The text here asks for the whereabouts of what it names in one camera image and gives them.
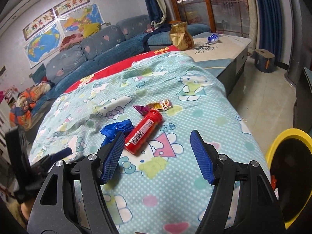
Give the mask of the person left hand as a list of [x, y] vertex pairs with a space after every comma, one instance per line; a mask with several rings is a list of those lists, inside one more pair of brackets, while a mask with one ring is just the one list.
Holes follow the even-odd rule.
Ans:
[[35, 199], [30, 199], [21, 204], [21, 214], [26, 221], [29, 221], [34, 202]]

